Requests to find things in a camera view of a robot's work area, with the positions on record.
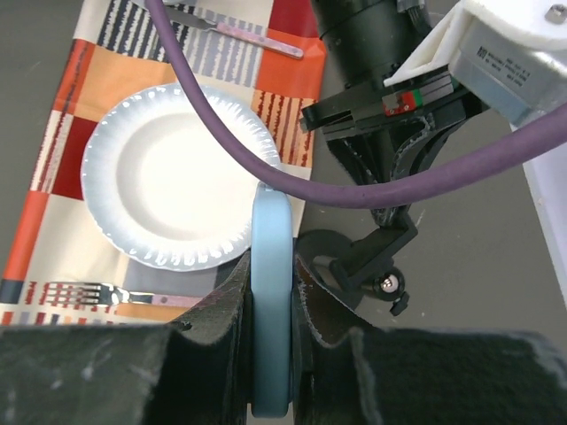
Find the knife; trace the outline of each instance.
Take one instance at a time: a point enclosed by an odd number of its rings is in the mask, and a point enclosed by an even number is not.
[[[132,3],[147,11],[145,7],[145,0],[132,0]],[[257,35],[240,28],[232,27],[228,24],[225,24],[224,22],[213,22],[208,19],[198,18],[191,13],[178,11],[176,9],[172,9],[171,7],[166,7],[166,12],[169,20],[178,24],[185,25],[186,27],[193,27],[201,29],[203,31],[216,31],[217,33],[242,40],[243,42],[263,47],[264,49],[282,53],[283,55],[289,56],[290,58],[303,58],[303,50],[299,47],[291,46],[290,44],[286,44],[284,42],[278,42],[277,40],[274,40],[272,38],[268,38],[263,35]]]

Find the plate center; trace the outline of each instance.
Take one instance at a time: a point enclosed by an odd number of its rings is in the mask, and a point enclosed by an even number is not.
[[[227,124],[249,145],[253,135],[244,123]],[[185,241],[242,231],[257,182],[195,112],[146,122],[128,139],[117,172],[120,198],[132,218],[155,235]]]

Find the plaid cloth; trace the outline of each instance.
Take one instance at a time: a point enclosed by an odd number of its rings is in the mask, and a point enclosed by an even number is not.
[[[284,170],[309,179],[314,141],[299,128],[299,117],[301,108],[319,97],[325,60],[309,0],[193,0],[177,8],[304,50],[305,57],[296,60],[174,24],[199,81],[248,102],[276,139]],[[203,297],[226,277],[231,264],[175,273],[130,260],[106,241],[82,200],[82,153],[98,121],[123,98],[174,81],[147,11],[129,0],[84,1],[0,283],[2,325],[161,322],[184,310],[48,305],[46,282],[109,282],[127,289]],[[291,204],[297,235],[304,203],[292,199]]]

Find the gray table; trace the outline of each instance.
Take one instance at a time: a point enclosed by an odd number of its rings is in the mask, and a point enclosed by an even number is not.
[[[431,8],[446,12],[451,4],[437,0]],[[12,244],[80,6],[79,0],[0,2],[2,261]],[[339,86],[328,67],[323,96]],[[436,164],[508,131],[493,112],[477,117],[452,137]],[[322,142],[315,146],[313,179],[350,184]],[[378,326],[535,330],[567,352],[565,304],[520,167],[416,204],[412,215],[420,235],[396,258],[408,279],[411,305],[393,319],[387,304],[364,299],[363,317]],[[314,228],[358,238],[374,224],[367,211],[308,205],[302,229]]]

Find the pink fork handle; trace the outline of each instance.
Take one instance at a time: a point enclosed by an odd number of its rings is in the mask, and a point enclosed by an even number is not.
[[[266,49],[277,51],[278,53],[282,53],[292,58],[303,58],[303,50],[299,47],[290,46],[290,44],[278,42],[273,38],[264,37],[263,35],[257,35],[240,28],[232,27],[225,24],[224,22],[219,22],[217,24],[216,31],[221,34],[237,38],[238,40],[242,40],[243,42],[248,42],[250,44],[255,44]]]
[[[172,295],[155,294],[151,299],[152,305],[166,305],[168,307],[193,307],[201,299],[199,297],[177,297]]]

